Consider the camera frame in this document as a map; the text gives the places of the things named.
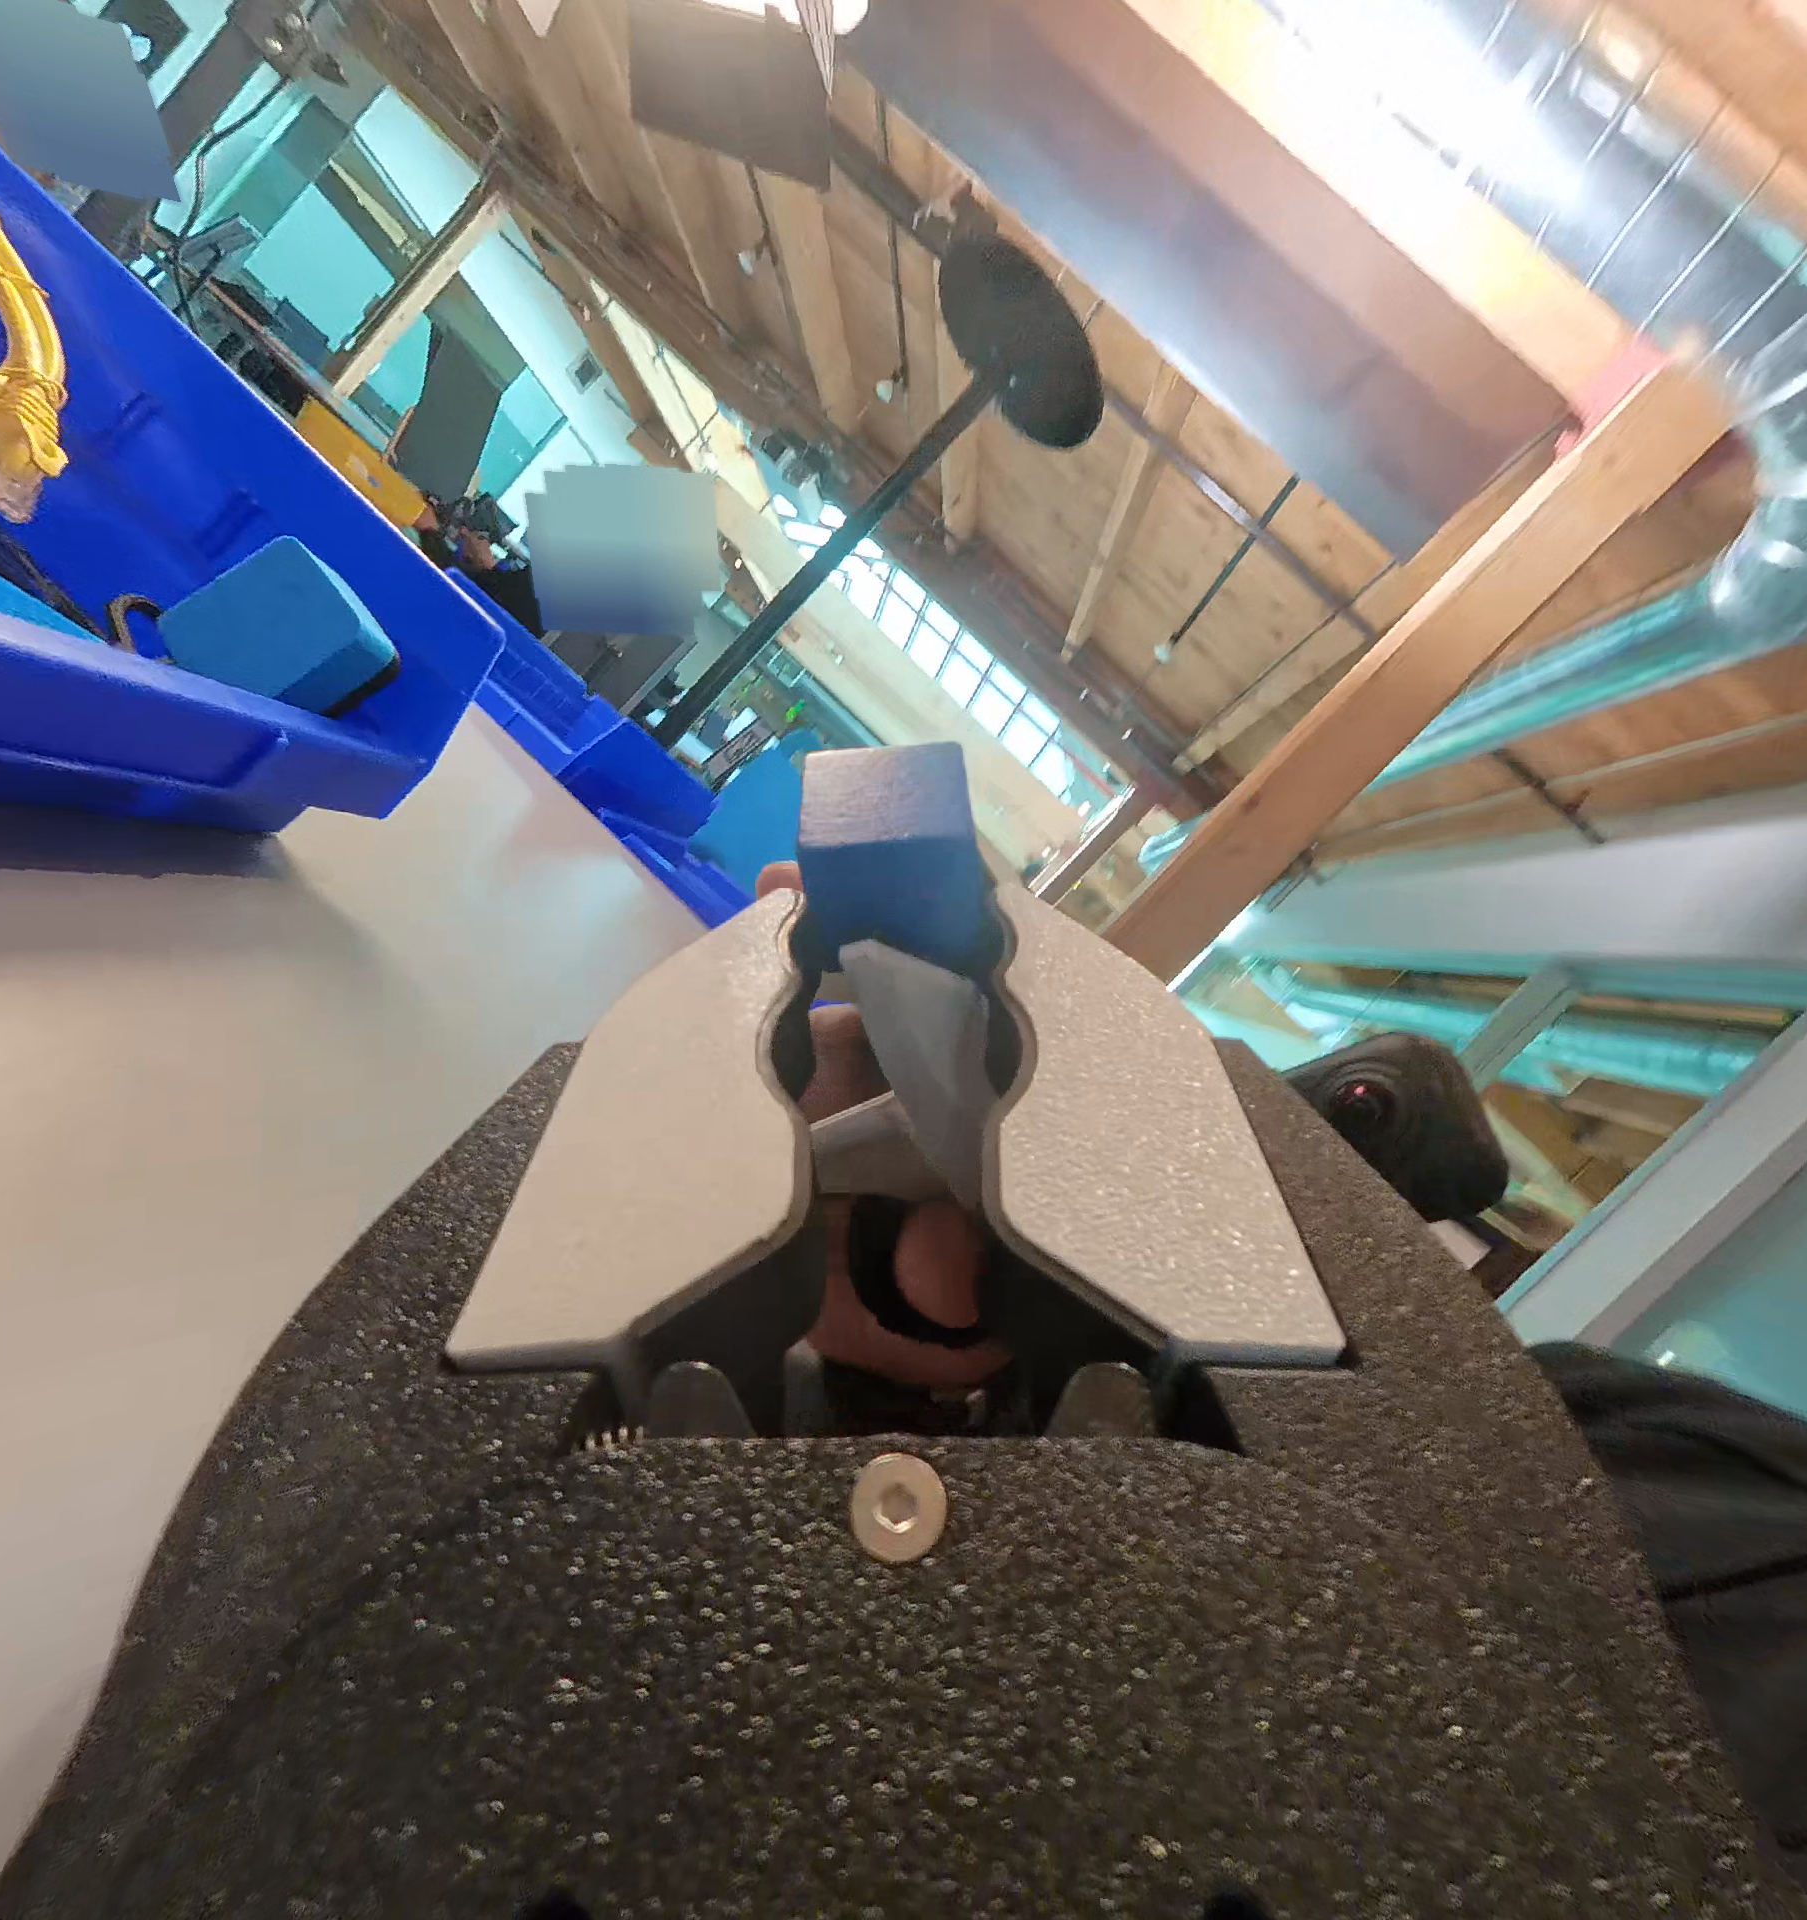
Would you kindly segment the small blue bin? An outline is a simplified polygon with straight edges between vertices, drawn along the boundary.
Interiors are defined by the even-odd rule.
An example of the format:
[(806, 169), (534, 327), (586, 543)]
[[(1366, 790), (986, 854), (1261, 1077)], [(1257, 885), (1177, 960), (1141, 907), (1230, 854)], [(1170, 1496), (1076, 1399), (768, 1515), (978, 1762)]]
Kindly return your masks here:
[(473, 703), (613, 837), (649, 844), (661, 864), (682, 864), (714, 815), (714, 792), (469, 577), (449, 570), (449, 580), (503, 634)]

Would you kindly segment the blue whiteboard eraser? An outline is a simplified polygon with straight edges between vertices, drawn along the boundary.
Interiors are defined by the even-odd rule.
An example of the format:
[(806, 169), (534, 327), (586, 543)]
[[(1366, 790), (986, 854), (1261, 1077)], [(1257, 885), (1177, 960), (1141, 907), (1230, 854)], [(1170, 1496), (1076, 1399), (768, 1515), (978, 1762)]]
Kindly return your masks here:
[(280, 536), (153, 615), (163, 652), (203, 680), (340, 719), (402, 677), (364, 598)]

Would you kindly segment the wooden beam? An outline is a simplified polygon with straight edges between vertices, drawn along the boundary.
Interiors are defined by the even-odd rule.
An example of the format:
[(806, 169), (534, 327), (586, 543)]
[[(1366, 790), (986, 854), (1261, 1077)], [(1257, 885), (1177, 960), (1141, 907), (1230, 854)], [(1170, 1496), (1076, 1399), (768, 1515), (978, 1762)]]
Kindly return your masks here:
[(1185, 837), (1107, 945), (1170, 982), (1319, 844), (1606, 541), (1731, 434), (1712, 373), (1658, 361)]

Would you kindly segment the blue divider panel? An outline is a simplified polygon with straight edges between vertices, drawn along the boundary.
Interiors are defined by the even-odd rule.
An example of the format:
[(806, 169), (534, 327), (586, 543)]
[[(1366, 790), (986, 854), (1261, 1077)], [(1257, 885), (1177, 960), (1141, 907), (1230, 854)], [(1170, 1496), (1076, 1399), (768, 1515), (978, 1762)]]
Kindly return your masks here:
[(787, 734), (754, 754), (715, 790), (704, 825), (689, 837), (689, 854), (720, 871), (754, 897), (762, 871), (795, 864), (800, 829), (800, 762), (818, 749), (811, 729)]

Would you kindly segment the black pole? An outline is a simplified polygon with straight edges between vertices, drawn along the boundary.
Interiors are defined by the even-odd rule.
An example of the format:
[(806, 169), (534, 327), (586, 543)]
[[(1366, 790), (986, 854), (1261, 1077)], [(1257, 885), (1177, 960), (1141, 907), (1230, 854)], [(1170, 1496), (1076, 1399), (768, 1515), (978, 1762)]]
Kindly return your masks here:
[(661, 749), (715, 703), (762, 662), (781, 629), (830, 582), (873, 530), (907, 504), (913, 486), (962, 445), (972, 422), (1000, 412), (1038, 449), (1079, 449), (1101, 422), (1107, 384), (1092, 338), (1057, 281), (1033, 253), (990, 234), (960, 234), (940, 253), (940, 322), (967, 368), (962, 391), (904, 461), (798, 565), (762, 614), (726, 643), (699, 681), (649, 727)]

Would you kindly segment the large blue storage bin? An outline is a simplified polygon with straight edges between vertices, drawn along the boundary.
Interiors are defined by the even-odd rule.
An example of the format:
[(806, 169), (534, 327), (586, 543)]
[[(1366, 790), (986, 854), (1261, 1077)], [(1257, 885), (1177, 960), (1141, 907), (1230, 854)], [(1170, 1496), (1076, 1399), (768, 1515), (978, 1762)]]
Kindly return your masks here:
[(67, 352), (67, 471), (11, 530), (89, 615), (213, 586), (272, 541), (323, 561), (394, 643), (347, 714), (0, 614), (0, 803), (274, 833), (384, 818), (433, 771), (503, 631), (228, 364), (0, 153), (0, 223)]

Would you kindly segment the silver ventilation duct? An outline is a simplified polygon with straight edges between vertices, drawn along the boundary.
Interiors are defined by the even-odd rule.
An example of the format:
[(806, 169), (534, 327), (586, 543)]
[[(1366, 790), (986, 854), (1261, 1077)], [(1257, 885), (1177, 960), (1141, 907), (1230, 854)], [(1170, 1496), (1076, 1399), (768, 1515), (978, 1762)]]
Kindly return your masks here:
[(1707, 570), (1707, 614), (1740, 650), (1807, 643), (1807, 398), (1737, 422), (1756, 504)]
[(1773, 1022), (1658, 1015), (1638, 1002), (1599, 1006), (1571, 989), (1461, 991), (1459, 976), (1354, 979), (1278, 960), (1254, 960), (1248, 979), (1323, 1038), (1408, 1031), (1529, 1089), (1606, 1078), (1707, 1100), (1756, 1069), (1791, 1023), (1790, 1012)]

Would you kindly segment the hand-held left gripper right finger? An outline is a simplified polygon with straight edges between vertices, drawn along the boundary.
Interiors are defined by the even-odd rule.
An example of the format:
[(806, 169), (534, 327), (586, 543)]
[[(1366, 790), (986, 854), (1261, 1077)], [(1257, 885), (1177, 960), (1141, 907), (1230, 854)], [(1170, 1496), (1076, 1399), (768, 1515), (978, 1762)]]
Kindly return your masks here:
[(1208, 1029), (1057, 907), (1000, 887), (1014, 1077), (986, 1215), (1033, 1290), (1025, 1339), (1084, 1331), (1156, 1380), (1335, 1368), (1349, 1331)]

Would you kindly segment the yellow bin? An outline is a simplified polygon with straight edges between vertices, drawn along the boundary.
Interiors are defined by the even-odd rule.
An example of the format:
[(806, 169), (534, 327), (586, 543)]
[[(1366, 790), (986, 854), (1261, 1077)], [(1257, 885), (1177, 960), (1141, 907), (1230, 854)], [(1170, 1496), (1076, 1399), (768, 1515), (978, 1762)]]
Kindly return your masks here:
[(296, 435), (329, 461), (389, 525), (414, 532), (429, 511), (425, 492), (420, 492), (382, 449), (366, 445), (358, 424), (323, 402), (323, 398), (306, 398), (295, 413)]

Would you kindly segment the shallow blue bin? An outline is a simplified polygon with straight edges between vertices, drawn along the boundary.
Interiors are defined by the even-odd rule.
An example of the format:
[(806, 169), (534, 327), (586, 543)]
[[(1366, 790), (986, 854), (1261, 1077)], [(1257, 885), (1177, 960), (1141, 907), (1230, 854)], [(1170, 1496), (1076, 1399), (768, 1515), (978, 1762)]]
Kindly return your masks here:
[(699, 859), (682, 837), (613, 807), (596, 812), (596, 818), (699, 916), (703, 929), (726, 926), (754, 907), (754, 891), (730, 882), (720, 867)]

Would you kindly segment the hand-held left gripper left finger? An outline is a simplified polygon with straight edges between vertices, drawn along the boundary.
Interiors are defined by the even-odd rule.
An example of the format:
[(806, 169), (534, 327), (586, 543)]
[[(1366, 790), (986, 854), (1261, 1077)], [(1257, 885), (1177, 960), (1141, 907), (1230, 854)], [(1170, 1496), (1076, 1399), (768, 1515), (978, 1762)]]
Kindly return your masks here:
[(818, 1318), (818, 1188), (787, 1078), (811, 1072), (774, 887), (640, 976), (586, 1031), (443, 1339), (460, 1373), (596, 1368), (653, 1399), (704, 1361), (777, 1399)]

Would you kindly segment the studio light panel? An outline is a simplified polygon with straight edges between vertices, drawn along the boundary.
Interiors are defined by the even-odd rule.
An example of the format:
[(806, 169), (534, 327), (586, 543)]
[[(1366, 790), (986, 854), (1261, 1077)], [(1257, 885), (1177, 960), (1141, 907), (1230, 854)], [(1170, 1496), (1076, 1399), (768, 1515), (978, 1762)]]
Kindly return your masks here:
[(836, 51), (871, 3), (517, 3), (534, 77), (580, 120), (631, 125), (811, 192), (833, 185)]

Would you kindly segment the dark blue wooden block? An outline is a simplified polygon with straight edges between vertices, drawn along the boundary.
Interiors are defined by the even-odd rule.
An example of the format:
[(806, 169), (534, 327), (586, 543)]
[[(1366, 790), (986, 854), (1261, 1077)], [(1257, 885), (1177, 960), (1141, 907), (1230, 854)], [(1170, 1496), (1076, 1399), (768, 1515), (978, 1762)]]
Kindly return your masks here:
[(955, 743), (807, 757), (795, 864), (798, 954), (814, 970), (873, 940), (979, 976), (1002, 945)]

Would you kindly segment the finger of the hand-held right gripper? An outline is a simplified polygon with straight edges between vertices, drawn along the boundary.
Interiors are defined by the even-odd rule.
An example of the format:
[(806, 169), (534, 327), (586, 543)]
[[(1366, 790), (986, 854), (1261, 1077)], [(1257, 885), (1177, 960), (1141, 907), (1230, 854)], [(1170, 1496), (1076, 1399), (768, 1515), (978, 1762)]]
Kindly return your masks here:
[(995, 1123), (1017, 1069), (1005, 948), (955, 974), (880, 940), (842, 948), (885, 1089), (836, 1112), (836, 1198), (1000, 1210)]

